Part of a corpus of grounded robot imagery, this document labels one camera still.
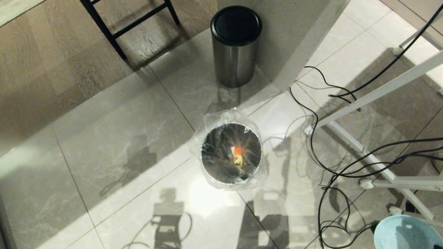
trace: stainless steel trash can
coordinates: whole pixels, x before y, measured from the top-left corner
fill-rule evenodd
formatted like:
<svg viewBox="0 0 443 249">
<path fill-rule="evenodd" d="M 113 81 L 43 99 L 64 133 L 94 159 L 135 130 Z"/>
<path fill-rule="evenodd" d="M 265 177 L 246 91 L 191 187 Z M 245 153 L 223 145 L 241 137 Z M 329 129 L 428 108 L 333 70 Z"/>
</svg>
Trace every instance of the stainless steel trash can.
<svg viewBox="0 0 443 249">
<path fill-rule="evenodd" d="M 243 6 L 226 7 L 212 18 L 211 32 L 217 80 L 227 87 L 240 87 L 254 76 L 260 17 Z"/>
</svg>

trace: chair leg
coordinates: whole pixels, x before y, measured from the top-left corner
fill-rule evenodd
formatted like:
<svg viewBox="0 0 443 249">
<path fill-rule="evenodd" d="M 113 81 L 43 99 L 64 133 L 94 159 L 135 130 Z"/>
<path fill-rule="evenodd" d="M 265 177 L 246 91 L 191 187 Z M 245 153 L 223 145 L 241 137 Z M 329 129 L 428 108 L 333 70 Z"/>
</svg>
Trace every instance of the chair leg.
<svg viewBox="0 0 443 249">
<path fill-rule="evenodd" d="M 108 41 L 111 43 L 111 45 L 114 47 L 115 51 L 119 54 L 119 56 L 125 60 L 127 57 L 124 54 L 121 47 L 118 45 L 117 41 L 115 40 L 114 36 L 112 35 L 111 31 L 109 31 L 108 27 L 104 23 L 104 21 L 101 19 L 100 15 L 98 14 L 97 10 L 94 8 L 93 4 L 90 0 L 80 0 L 80 2 L 83 4 L 89 15 L 92 17 L 94 22 L 97 24 L 97 26 L 100 28 L 101 32 L 105 35 L 105 37 L 108 39 Z"/>
<path fill-rule="evenodd" d="M 179 17 L 177 16 L 177 13 L 174 10 L 174 7 L 172 6 L 171 0 L 165 0 L 165 3 L 167 5 L 167 8 L 169 9 L 169 12 L 171 13 L 172 18 L 175 21 L 175 24 L 179 25 L 180 20 Z"/>
</svg>

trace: white wall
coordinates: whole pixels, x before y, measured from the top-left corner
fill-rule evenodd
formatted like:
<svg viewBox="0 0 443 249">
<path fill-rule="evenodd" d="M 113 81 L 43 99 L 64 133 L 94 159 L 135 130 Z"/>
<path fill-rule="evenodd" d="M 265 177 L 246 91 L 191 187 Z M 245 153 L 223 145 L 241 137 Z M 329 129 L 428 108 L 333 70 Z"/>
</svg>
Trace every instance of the white wall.
<svg viewBox="0 0 443 249">
<path fill-rule="evenodd" d="M 218 0 L 260 16 L 257 65 L 282 91 L 290 87 L 349 0 Z"/>
</svg>

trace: clear plastic bag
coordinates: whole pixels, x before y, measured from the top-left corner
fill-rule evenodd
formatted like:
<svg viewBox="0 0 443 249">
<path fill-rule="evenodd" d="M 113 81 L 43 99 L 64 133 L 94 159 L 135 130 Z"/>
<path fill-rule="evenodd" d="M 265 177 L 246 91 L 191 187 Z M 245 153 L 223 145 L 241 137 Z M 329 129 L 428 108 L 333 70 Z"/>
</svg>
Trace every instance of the clear plastic bag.
<svg viewBox="0 0 443 249">
<path fill-rule="evenodd" d="M 217 189 L 245 190 L 266 181 L 257 126 L 236 108 L 206 114 L 192 138 L 191 153 Z"/>
</svg>

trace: black metal chair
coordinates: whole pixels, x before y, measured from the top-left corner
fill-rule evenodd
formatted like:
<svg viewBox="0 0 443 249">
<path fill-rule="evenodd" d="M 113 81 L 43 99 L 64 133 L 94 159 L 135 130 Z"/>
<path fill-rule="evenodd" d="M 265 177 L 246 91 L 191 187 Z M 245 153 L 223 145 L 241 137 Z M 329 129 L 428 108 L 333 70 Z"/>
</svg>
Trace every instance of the black metal chair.
<svg viewBox="0 0 443 249">
<path fill-rule="evenodd" d="M 135 26 L 139 25 L 140 23 L 142 23 L 143 21 L 145 21 L 149 17 L 157 14 L 159 11 L 163 10 L 164 8 L 168 8 L 175 23 L 177 25 L 180 24 L 179 18 L 177 17 L 177 14 L 175 13 L 175 10 L 174 10 L 174 7 L 172 6 L 171 0 L 164 0 L 165 2 L 163 4 L 161 4 L 160 6 L 151 10 L 150 12 L 145 14 L 144 16 L 142 16 L 139 19 L 132 22 L 130 25 L 122 28 L 121 30 L 119 30 L 115 34 L 113 34 L 113 33 L 111 33 L 111 31 L 109 31 L 108 27 L 106 26 L 103 19 L 100 17 L 100 15 L 98 14 L 97 10 L 94 7 L 94 4 L 100 2 L 100 0 L 80 0 L 80 1 L 82 2 L 83 6 L 86 8 L 88 13 L 91 15 L 94 22 L 97 24 L 97 26 L 103 32 L 103 34 L 106 36 L 108 41 L 112 44 L 114 49 L 117 51 L 117 53 L 120 55 L 120 57 L 124 60 L 127 57 L 116 41 L 116 39 L 119 38 L 124 33 L 128 32 L 129 30 L 131 30 Z"/>
</svg>

